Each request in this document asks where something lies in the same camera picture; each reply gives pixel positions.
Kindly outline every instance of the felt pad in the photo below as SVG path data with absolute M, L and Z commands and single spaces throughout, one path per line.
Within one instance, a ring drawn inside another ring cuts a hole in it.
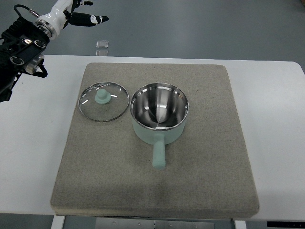
M 149 83 L 184 92 L 182 135 L 165 146 L 166 168 L 133 131 L 129 109 L 94 122 L 75 107 L 51 206 L 57 215 L 177 219 L 247 218 L 259 202 L 226 68 L 222 65 L 90 63 L 80 94 L 111 81 L 133 93 Z

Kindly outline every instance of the white table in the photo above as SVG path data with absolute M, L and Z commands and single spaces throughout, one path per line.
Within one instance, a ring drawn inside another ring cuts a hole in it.
M 260 201 L 253 220 L 305 220 L 305 75 L 294 62 L 45 57 L 0 103 L 0 212 L 53 215 L 50 198 L 81 79 L 90 62 L 227 68 Z

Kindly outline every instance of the glass lid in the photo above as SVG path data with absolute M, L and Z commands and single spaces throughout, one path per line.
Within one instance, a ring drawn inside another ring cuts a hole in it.
M 120 117 L 128 105 L 128 92 L 113 82 L 101 82 L 88 87 L 78 100 L 83 115 L 97 122 L 107 122 Z

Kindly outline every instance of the mint green saucepan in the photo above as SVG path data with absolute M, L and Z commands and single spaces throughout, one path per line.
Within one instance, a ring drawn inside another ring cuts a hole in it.
M 165 145 L 182 134 L 189 104 L 184 93 L 167 83 L 152 83 L 136 91 L 130 112 L 136 135 L 153 145 L 152 166 L 165 168 Z

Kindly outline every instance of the black cable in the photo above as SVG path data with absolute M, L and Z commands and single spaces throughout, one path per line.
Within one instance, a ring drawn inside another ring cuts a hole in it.
M 21 15 L 21 14 L 19 13 L 19 11 L 17 10 L 18 7 L 22 7 L 22 8 L 25 8 L 26 10 L 30 10 L 29 7 L 24 6 L 24 5 L 20 5 L 20 4 L 14 5 L 14 10 L 16 11 L 16 13 L 18 14 L 19 17 L 22 17 L 22 15 Z

